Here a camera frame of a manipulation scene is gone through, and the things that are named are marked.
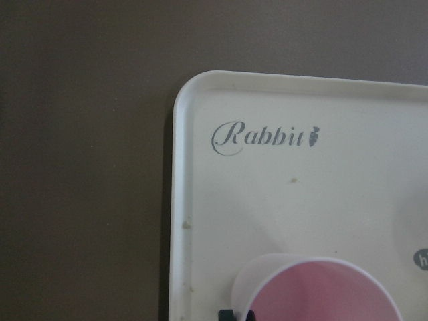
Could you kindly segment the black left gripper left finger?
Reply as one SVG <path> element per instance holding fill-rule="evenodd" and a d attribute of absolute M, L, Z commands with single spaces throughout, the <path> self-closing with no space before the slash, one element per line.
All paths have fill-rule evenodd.
<path fill-rule="evenodd" d="M 223 309 L 218 312 L 218 321 L 235 321 L 234 311 L 232 309 Z"/>

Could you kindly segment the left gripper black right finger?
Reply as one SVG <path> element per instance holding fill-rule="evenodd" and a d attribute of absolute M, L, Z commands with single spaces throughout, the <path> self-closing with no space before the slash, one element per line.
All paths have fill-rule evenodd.
<path fill-rule="evenodd" d="M 245 321 L 256 321 L 255 313 L 253 310 L 248 311 Z"/>

